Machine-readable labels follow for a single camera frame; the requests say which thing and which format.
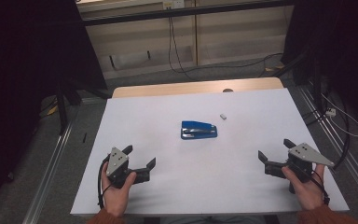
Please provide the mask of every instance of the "human hand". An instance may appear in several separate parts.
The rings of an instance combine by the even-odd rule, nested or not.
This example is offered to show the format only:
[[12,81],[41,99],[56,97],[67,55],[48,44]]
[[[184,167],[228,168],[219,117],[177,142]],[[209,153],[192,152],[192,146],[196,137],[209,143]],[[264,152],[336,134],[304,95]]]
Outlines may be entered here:
[[[302,183],[296,174],[287,166],[282,168],[282,172],[295,188],[297,199],[303,210],[313,210],[322,206],[324,203],[323,193],[318,186],[310,180]],[[317,164],[315,172],[316,174],[313,173],[312,178],[322,185],[324,181],[324,165]]]
[[133,182],[136,178],[136,173],[132,172],[127,177],[126,182],[124,183],[121,189],[116,189],[115,187],[111,186],[110,180],[107,178],[106,170],[107,170],[106,162],[103,165],[103,171],[101,174],[101,181],[103,189],[106,189],[106,192],[103,195],[104,198],[104,207],[106,211],[114,217],[123,217],[124,212],[127,208],[127,203],[129,200],[129,192],[130,187],[132,186]]

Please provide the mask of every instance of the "white paper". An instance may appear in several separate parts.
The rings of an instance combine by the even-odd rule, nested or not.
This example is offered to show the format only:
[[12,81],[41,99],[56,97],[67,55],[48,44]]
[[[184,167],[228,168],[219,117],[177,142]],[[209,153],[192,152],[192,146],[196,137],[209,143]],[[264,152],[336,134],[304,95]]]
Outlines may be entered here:
[[[218,136],[182,140],[182,120],[212,123]],[[98,213],[97,174],[112,147],[133,145],[130,168],[153,158],[149,182],[131,187],[126,214],[227,215],[300,209],[289,181],[264,174],[258,150],[285,162],[283,139],[317,148],[287,89],[108,100],[71,214]],[[329,171],[325,189],[333,210],[349,210]]]

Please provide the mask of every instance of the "sleeve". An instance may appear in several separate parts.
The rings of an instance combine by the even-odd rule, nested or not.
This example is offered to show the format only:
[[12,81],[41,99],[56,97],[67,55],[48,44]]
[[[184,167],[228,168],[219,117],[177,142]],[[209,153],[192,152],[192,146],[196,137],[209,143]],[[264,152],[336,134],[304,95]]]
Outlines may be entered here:
[[298,224],[358,224],[354,218],[333,212],[327,205],[322,205],[314,210],[300,211],[297,214]]
[[97,215],[90,219],[87,224],[125,224],[125,221],[121,217],[114,217],[110,215],[103,208]]

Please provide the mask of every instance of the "blue stapler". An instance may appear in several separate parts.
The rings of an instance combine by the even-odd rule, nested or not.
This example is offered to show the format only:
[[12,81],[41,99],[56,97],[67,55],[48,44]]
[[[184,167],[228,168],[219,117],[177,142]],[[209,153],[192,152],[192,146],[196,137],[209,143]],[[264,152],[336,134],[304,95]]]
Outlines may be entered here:
[[217,129],[216,126],[210,123],[183,120],[180,136],[184,140],[213,138],[217,137]]

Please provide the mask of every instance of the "white tabletop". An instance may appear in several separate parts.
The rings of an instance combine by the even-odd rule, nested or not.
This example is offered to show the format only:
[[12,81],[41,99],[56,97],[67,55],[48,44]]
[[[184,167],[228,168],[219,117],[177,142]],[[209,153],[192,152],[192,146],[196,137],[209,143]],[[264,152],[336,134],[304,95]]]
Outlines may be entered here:
[[[225,114],[227,119],[220,118]],[[212,139],[182,140],[182,120],[216,125]],[[108,100],[71,214],[98,213],[97,174],[112,147],[133,145],[130,168],[154,157],[151,180],[131,188],[126,214],[137,216],[271,214],[300,209],[289,182],[264,174],[261,150],[284,162],[283,139],[315,147],[287,89]],[[348,206],[326,169],[333,210]]]

